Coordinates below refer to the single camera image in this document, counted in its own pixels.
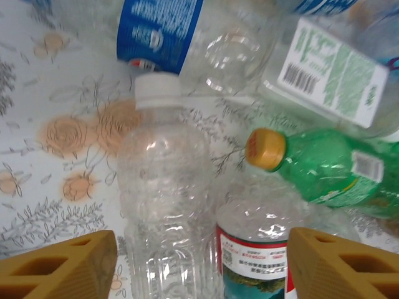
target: orange bottle cap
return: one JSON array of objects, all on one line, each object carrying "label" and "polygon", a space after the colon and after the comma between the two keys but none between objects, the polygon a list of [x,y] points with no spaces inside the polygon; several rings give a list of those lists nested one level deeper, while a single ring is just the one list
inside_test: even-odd
[{"label": "orange bottle cap", "polygon": [[249,164],[267,171],[275,170],[286,154],[286,137],[276,131],[256,129],[245,147]]}]

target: bottle neck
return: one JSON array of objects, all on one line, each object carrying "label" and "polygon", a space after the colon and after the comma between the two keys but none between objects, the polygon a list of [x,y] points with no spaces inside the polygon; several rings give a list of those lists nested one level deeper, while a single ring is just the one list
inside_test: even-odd
[{"label": "bottle neck", "polygon": [[183,107],[153,107],[140,110],[143,125],[180,122]]}]

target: green plastic bottle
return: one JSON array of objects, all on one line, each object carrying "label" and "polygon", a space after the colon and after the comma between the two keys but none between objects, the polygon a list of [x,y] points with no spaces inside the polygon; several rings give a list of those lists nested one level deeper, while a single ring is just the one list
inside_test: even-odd
[{"label": "green plastic bottle", "polygon": [[358,207],[399,219],[399,155],[333,129],[284,136],[257,129],[246,145],[249,164],[292,182],[302,197],[330,207]]}]

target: floral tablecloth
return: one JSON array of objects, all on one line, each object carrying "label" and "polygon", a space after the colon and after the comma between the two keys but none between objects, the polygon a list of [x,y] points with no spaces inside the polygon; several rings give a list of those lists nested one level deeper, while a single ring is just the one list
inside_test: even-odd
[{"label": "floral tablecloth", "polygon": [[[131,298],[115,153],[140,124],[138,71],[103,57],[21,0],[0,1],[0,258],[112,229],[118,263],[110,298]],[[270,103],[238,97],[186,98],[183,118],[211,143],[220,184],[248,168],[251,130],[305,127]],[[375,220],[353,212],[366,244],[399,252]]]}]

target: white bottle cap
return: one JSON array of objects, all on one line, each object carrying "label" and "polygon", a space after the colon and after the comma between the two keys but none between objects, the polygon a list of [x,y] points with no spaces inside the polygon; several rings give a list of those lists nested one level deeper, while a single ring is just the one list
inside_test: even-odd
[{"label": "white bottle cap", "polygon": [[179,77],[171,73],[148,73],[136,78],[137,109],[182,107]]},{"label": "white bottle cap", "polygon": [[387,143],[396,143],[399,142],[399,129],[394,132],[394,134],[385,136],[385,137],[381,137],[379,138],[380,140],[387,142]]}]

